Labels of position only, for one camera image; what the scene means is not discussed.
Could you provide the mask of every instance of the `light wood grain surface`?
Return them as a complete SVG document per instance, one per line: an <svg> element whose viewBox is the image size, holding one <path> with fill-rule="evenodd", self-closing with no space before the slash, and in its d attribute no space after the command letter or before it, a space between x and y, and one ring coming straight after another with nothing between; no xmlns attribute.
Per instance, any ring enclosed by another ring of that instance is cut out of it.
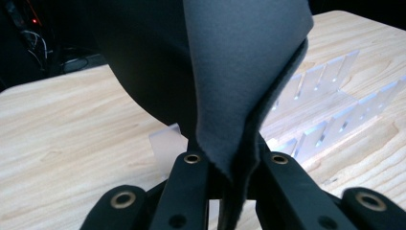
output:
<svg viewBox="0 0 406 230"><path fill-rule="evenodd" d="M361 51L344 89L362 98L406 74L406 33L341 11L315 16L299 68ZM304 167L339 196L363 186L406 208L406 90L377 121ZM162 181L148 141L163 128L124 92L108 66L0 94L0 229L79 229L122 184ZM238 229L260 229L247 202Z"/></svg>

